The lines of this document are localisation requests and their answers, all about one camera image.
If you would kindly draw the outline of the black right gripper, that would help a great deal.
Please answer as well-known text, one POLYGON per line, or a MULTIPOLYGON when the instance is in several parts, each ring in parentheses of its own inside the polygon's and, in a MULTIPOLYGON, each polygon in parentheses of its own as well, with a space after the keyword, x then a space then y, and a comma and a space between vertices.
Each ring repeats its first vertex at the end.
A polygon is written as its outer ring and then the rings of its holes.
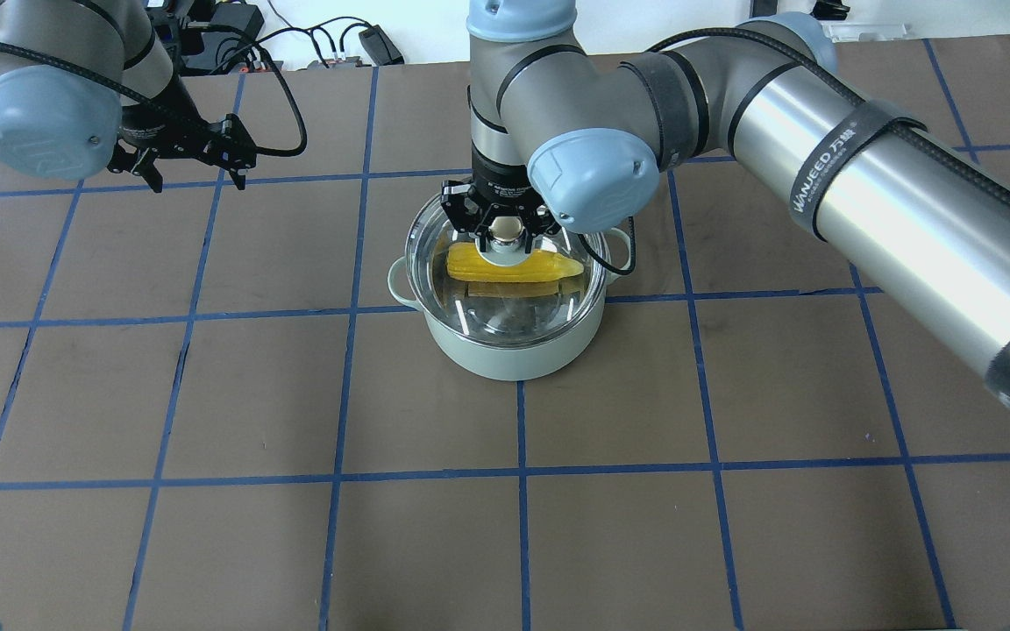
POLYGON ((549 210, 539 209, 544 198, 525 176, 509 180, 474 174, 462 181, 445 181, 440 205, 457 231, 477 237, 487 237, 490 224, 498 218, 517 218, 533 237, 556 235, 562 229, 549 210))

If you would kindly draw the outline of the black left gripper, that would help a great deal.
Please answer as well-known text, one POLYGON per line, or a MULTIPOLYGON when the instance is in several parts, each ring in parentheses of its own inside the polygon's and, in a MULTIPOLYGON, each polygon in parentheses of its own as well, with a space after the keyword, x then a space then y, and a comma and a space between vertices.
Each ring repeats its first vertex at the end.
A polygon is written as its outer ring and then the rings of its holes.
POLYGON ((176 111, 179 119, 161 115, 143 103, 124 105, 109 171, 139 176, 157 195, 163 191, 164 177, 156 161, 196 160, 224 169, 233 187, 244 191, 257 152, 239 116, 227 113, 217 121, 208 121, 191 100, 177 105, 176 111))

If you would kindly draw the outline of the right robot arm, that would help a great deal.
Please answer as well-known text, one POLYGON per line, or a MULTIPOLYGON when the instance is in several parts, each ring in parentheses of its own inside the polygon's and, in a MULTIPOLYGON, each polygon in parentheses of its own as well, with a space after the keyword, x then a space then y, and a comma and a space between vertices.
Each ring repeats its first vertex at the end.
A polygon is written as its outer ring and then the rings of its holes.
POLYGON ((877 281, 1010 410, 1010 190, 898 105, 858 95, 806 13, 663 39, 609 73, 573 1, 473 1, 473 176, 442 207, 486 246, 496 219, 598 233, 663 173, 725 149, 811 236, 877 281))

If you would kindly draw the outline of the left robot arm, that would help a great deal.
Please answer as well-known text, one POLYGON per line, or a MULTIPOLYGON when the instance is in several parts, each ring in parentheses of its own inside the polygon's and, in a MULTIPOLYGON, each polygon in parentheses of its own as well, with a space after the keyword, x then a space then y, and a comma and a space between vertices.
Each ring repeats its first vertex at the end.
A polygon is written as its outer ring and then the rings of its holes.
POLYGON ((140 1, 0 1, 0 163, 77 181, 103 171, 163 188, 157 160, 255 167, 232 113, 201 117, 140 1))

